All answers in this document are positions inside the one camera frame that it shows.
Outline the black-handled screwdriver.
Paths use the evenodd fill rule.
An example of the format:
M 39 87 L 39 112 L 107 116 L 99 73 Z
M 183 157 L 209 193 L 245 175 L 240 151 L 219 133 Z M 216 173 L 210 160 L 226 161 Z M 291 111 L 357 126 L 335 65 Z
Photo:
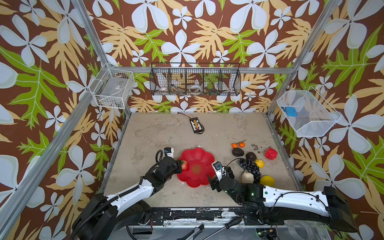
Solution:
M 233 226 L 236 226 L 238 224 L 240 224 L 242 222 L 242 218 L 241 217 L 236 217 L 236 218 L 233 218 L 231 219 L 228 223 L 226 223 L 224 225 L 224 227 L 222 227 L 221 229 L 217 230 L 216 232 L 212 233 L 211 235 L 207 236 L 206 238 L 204 238 L 203 240 L 207 240 L 211 237 L 213 237 L 214 235 L 220 233 L 221 231 L 223 230 L 228 230 L 229 228 L 233 227 Z

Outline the yellow wrinkled pear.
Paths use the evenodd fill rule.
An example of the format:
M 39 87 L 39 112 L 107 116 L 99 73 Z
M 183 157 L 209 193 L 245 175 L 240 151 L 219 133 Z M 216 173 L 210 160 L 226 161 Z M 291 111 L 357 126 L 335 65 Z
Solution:
M 262 169 L 265 166 L 265 162 L 262 160 L 255 160 L 255 164 Z

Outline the red apple with leaf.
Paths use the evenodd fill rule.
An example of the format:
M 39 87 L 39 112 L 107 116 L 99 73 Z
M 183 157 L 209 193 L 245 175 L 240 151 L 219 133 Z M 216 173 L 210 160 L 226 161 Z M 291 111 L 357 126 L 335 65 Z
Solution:
M 181 164 L 181 167 L 182 167 L 182 171 L 187 171 L 189 169 L 188 167 L 188 162 L 185 161 L 185 160 L 179 160 L 180 164 Z

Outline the aluminium frame post back left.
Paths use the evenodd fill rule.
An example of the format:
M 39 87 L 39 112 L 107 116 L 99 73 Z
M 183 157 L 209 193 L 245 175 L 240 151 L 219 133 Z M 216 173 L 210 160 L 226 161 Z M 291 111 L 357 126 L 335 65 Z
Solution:
M 101 41 L 100 41 L 99 37 L 97 36 L 96 29 L 95 29 L 92 21 L 89 18 L 89 14 L 87 13 L 87 10 L 86 10 L 84 2 L 83 1 L 71 1 L 71 3 L 74 5 L 75 10 L 77 10 L 79 12 L 81 22 L 83 23 L 83 25 L 85 27 L 85 30 L 86 30 L 87 36 L 88 36 L 88 38 L 90 40 L 90 43 L 94 47 L 94 51 L 95 51 L 96 56 L 99 58 L 99 61 L 101 63 L 100 71 L 102 69 L 106 69 L 106 68 L 108 68 L 108 69 L 109 68 L 119 68 L 119 69 L 122 69 L 120 67 L 113 66 L 108 61 L 107 54 L 106 54 L 105 50 L 103 49 Z M 126 114 L 126 116 L 128 118 L 131 117 L 131 111 L 129 109 L 128 102 L 126 104 L 126 108 L 125 109 L 121 109 L 121 110 L 124 110 L 124 112 L 125 112 L 125 114 Z

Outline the aluminium frame post back right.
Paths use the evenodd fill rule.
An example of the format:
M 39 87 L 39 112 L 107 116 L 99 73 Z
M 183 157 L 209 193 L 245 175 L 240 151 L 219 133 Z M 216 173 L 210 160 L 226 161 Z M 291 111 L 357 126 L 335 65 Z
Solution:
M 289 89 L 291 82 L 295 79 L 296 74 L 298 74 L 299 72 L 299 67 L 303 65 L 306 55 L 311 51 L 317 38 L 324 29 L 325 25 L 327 24 L 329 18 L 332 16 L 333 12 L 340 5 L 341 2 L 342 1 L 332 0 L 328 1 L 328 3 L 325 5 L 325 8 L 323 9 L 314 27 L 312 28 L 309 37 L 305 41 L 303 48 L 301 49 L 297 57 L 297 60 L 295 61 L 295 63 L 293 63 L 291 71 L 287 73 L 287 77 L 283 81 L 281 87 L 279 88 L 274 99 L 272 100 L 271 105 L 266 113 L 266 116 L 273 114 L 277 106 L 278 99 L 286 92 L 286 90 Z

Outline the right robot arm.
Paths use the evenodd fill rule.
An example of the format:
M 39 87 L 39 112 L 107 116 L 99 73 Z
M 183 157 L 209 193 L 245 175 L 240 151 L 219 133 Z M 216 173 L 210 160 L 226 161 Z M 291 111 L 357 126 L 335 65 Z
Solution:
M 312 221 L 326 224 L 335 231 L 358 232 L 347 198 L 333 187 L 301 192 L 256 183 L 242 184 L 235 179 L 230 167 L 216 162 L 212 168 L 214 175 L 208 178 L 211 188 L 225 192 L 238 205 L 251 209 L 256 221 L 261 224 Z

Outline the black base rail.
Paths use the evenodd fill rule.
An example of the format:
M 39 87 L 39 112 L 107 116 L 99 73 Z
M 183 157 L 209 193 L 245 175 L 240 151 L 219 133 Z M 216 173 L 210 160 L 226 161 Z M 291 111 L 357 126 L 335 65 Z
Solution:
M 234 217 L 241 217 L 245 225 L 261 224 L 255 211 L 241 207 L 152 208 L 146 214 L 146 219 L 154 226 L 164 226 L 167 222 L 181 220 L 218 223 Z

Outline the dark avocado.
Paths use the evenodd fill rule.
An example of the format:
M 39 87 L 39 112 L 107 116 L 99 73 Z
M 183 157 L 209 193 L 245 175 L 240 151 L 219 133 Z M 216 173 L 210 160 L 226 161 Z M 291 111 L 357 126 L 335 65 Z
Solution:
M 242 157 L 244 156 L 244 151 L 241 148 L 233 148 L 232 155 L 235 157 Z

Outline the aluminium frame post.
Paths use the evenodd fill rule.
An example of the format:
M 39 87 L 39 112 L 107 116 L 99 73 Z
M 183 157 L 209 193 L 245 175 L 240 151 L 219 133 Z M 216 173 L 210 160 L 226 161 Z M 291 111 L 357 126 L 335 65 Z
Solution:
M 303 65 L 306 55 L 311 51 L 317 38 L 324 29 L 325 25 L 327 24 L 329 18 L 332 16 L 333 12 L 340 5 L 341 2 L 342 1 L 332 0 L 328 1 L 328 3 L 325 5 L 325 8 L 323 9 L 314 27 L 312 28 L 309 37 L 305 41 L 303 48 L 301 49 L 297 57 L 297 60 L 295 61 L 295 63 L 293 63 L 291 71 L 287 73 L 287 77 L 283 81 L 281 87 L 279 88 L 274 99 L 272 100 L 271 105 L 266 113 L 266 116 L 273 114 L 277 106 L 278 99 L 286 92 L 286 90 L 289 89 L 291 82 L 295 79 L 296 74 L 298 74 L 299 72 L 299 67 Z
M 85 27 L 85 30 L 86 30 L 87 36 L 88 36 L 88 38 L 90 40 L 90 43 L 94 47 L 94 51 L 95 51 L 96 56 L 99 58 L 99 61 L 101 63 L 100 71 L 102 69 L 106 69 L 106 68 L 108 68 L 108 69 L 109 68 L 119 68 L 119 69 L 122 69 L 120 67 L 113 66 L 108 61 L 107 54 L 106 54 L 105 50 L 103 49 L 101 41 L 100 41 L 99 37 L 97 36 L 96 29 L 95 29 L 92 21 L 89 18 L 89 14 L 87 13 L 87 10 L 86 10 L 84 2 L 83 1 L 71 1 L 71 3 L 74 5 L 75 10 L 77 10 L 79 12 L 81 22 L 83 23 L 83 25 Z M 125 109 L 121 109 L 121 110 L 124 110 L 124 112 L 125 112 L 125 114 L 126 114 L 126 116 L 128 118 L 131 117 L 131 111 L 129 109 L 128 102 L 126 104 L 126 108 Z

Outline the blue object in basket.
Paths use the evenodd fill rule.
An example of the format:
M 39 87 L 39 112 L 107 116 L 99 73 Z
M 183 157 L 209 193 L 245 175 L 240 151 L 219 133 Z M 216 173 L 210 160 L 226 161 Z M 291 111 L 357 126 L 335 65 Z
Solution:
M 298 116 L 298 112 L 294 107 L 285 107 L 284 112 L 286 113 L 286 115 L 288 117 L 297 117 Z

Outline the black grape bunch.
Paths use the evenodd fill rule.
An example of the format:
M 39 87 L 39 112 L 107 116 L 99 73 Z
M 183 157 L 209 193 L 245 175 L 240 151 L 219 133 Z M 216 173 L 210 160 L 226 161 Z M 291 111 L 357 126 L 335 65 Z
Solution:
M 251 173 L 254 175 L 254 177 L 255 177 L 254 183 L 255 184 L 260 183 L 260 179 L 261 179 L 262 174 L 260 172 L 260 168 L 255 164 L 255 161 L 240 159 L 239 165 L 243 169 L 244 172 L 248 172 L 248 173 Z

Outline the dark purple mangosteen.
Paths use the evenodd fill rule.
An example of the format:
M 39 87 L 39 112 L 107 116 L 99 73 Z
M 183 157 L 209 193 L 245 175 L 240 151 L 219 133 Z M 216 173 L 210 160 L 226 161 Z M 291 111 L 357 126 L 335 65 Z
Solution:
M 255 160 L 257 160 L 257 156 L 253 152 L 248 152 L 246 154 L 246 159 L 249 160 L 249 161 L 255 161 Z

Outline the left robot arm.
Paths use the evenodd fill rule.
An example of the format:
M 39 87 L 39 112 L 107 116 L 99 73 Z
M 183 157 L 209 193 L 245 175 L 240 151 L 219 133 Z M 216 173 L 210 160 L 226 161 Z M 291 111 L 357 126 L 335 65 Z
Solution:
M 181 161 L 165 156 L 137 184 L 123 192 L 109 196 L 95 195 L 73 224 L 70 239 L 107 240 L 120 214 L 160 191 L 173 175 L 180 173 Z

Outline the grey pliers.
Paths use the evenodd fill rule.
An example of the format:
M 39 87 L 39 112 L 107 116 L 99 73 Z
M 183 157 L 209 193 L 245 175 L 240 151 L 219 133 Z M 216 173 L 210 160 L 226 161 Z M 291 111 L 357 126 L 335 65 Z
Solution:
M 204 230 L 205 225 L 201 224 L 199 227 L 194 228 L 191 232 L 186 234 L 184 237 L 181 237 L 177 240 L 194 240 L 199 234 Z

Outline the orange tangerines on twig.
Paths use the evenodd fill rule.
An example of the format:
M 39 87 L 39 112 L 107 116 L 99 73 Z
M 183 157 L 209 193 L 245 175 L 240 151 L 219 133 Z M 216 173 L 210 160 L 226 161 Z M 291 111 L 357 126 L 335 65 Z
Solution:
M 232 148 L 233 149 L 235 149 L 235 148 L 244 148 L 245 146 L 246 146 L 245 140 L 239 141 L 239 142 L 236 142 L 236 143 L 232 143 Z

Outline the red flower-shaped fruit bowl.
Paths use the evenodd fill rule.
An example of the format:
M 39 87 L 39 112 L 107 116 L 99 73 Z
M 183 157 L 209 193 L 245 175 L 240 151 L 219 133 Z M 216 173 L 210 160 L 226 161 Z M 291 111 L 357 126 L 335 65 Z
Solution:
M 209 185 L 208 176 L 213 178 L 215 175 L 212 166 L 215 162 L 213 154 L 202 148 L 189 149 L 183 151 L 179 160 L 187 161 L 189 167 L 187 171 L 177 175 L 181 182 L 186 183 L 190 188 Z

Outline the yellow lemon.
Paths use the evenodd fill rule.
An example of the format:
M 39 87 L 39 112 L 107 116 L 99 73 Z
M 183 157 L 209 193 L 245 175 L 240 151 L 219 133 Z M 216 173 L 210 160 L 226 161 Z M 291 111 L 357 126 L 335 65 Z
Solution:
M 275 185 L 275 179 L 271 176 L 263 176 L 260 179 L 260 184 L 264 186 L 273 187 Z

